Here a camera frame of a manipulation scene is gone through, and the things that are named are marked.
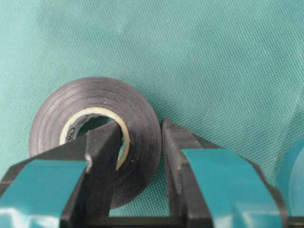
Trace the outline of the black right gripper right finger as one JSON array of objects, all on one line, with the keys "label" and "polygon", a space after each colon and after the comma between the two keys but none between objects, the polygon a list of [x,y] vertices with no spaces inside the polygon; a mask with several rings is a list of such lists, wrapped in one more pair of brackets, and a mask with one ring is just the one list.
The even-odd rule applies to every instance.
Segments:
[{"label": "black right gripper right finger", "polygon": [[169,119],[161,125],[170,215],[188,228],[286,228],[280,191],[260,167]]}]

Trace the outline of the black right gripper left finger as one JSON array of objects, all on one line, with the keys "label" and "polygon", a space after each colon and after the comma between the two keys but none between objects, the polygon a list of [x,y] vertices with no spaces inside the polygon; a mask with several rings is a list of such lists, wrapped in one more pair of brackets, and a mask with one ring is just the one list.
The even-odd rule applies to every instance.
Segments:
[{"label": "black right gripper left finger", "polygon": [[3,228],[77,228],[108,217],[122,132],[110,122],[11,165],[0,182]]}]

